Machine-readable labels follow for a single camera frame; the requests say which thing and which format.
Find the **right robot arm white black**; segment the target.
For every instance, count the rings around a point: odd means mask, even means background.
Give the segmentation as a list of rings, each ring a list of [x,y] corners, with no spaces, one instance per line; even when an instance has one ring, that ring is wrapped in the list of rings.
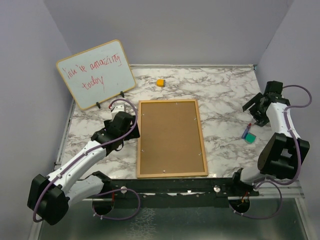
[[[282,96],[285,86],[269,81],[264,93],[258,93],[245,105],[255,124],[271,125],[273,135],[260,153],[256,166],[241,168],[232,176],[229,189],[240,196],[247,190],[257,189],[263,183],[288,186],[298,178],[310,143],[303,140],[294,127],[291,109],[294,105]]]

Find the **small whiteboard yellow rim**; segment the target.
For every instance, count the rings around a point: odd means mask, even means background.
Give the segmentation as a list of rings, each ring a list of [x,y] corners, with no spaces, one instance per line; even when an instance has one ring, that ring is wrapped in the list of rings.
[[[81,110],[87,110],[136,86],[117,39],[66,57],[56,68]]]

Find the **yellow picture frame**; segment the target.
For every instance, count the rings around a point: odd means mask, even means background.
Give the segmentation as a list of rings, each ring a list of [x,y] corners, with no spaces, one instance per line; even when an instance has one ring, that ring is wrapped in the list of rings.
[[[206,177],[208,163],[196,99],[138,104],[138,178]]]

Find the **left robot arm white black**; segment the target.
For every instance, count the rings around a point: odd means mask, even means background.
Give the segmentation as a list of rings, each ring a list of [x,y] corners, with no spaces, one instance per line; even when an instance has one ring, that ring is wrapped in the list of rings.
[[[46,176],[38,174],[31,182],[27,206],[33,211],[33,221],[57,224],[69,207],[97,195],[106,197],[111,190],[101,173],[93,173],[84,180],[81,176],[94,164],[123,146],[124,141],[139,138],[137,117],[119,111],[104,128],[96,131],[85,147],[59,169]]]

